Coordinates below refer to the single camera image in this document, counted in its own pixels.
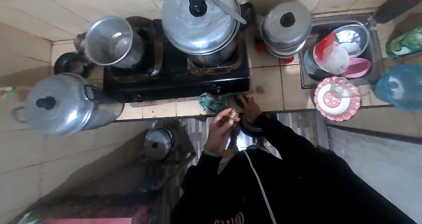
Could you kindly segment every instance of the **kitchen sink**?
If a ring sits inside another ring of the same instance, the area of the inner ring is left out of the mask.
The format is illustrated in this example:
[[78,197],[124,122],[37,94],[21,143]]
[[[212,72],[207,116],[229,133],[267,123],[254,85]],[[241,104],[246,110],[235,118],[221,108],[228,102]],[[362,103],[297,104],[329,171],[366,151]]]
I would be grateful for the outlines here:
[[384,65],[382,61],[381,47],[379,45],[379,39],[377,30],[375,27],[375,20],[373,13],[361,13],[361,14],[349,14],[339,16],[327,16],[317,17],[312,19],[312,30],[310,37],[306,40],[305,46],[299,52],[299,64],[300,64],[300,79],[302,83],[302,89],[315,88],[323,78],[312,78],[308,75],[305,69],[303,56],[308,47],[315,46],[322,38],[331,33],[334,29],[360,22],[366,26],[369,30],[370,38],[368,46],[358,58],[365,58],[371,61],[372,66],[368,73],[361,77],[369,82],[370,85],[374,85],[384,75]]

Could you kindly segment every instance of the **green bracelet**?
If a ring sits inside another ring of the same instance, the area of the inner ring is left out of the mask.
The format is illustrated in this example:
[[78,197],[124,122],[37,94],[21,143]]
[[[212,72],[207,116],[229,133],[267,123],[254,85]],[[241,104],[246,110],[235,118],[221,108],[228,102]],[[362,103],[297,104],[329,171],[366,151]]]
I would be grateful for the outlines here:
[[210,152],[208,149],[205,148],[205,146],[204,146],[204,151],[206,151],[208,155],[213,156],[213,157],[221,157],[223,155],[223,152],[221,152],[220,154],[215,154],[214,152]]

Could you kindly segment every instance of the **hand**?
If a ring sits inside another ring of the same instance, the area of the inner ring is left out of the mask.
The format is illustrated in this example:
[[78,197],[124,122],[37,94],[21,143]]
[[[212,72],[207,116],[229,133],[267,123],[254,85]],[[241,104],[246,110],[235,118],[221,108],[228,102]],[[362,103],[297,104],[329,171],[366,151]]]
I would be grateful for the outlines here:
[[243,113],[246,117],[255,123],[255,119],[262,114],[260,107],[255,103],[254,98],[245,98],[242,95],[238,95],[238,98],[243,104]]
[[221,111],[211,122],[207,142],[205,143],[205,148],[208,151],[219,154],[226,148],[230,132],[236,126],[236,123],[240,121],[239,118],[236,120],[229,118],[231,111],[232,108]]

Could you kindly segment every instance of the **black gas stove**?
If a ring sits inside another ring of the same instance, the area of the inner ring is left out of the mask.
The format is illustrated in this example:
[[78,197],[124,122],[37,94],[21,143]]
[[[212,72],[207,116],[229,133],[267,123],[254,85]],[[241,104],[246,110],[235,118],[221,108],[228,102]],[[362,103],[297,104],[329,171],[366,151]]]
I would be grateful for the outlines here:
[[145,54],[140,63],[130,69],[104,67],[104,90],[109,97],[132,103],[195,97],[204,92],[224,94],[249,90],[243,32],[238,33],[238,47],[228,60],[205,67],[193,63],[167,40],[161,20],[128,21],[144,39]]

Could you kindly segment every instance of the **black jacket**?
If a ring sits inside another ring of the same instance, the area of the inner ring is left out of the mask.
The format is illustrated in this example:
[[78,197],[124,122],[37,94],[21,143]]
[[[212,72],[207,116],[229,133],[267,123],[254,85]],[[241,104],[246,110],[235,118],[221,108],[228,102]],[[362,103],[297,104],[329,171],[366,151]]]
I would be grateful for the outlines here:
[[[279,121],[261,115],[255,123],[282,157],[246,150],[278,224],[415,223],[334,153],[316,150]],[[273,223],[246,154],[236,154],[217,175],[220,160],[202,154],[188,169],[171,222]]]

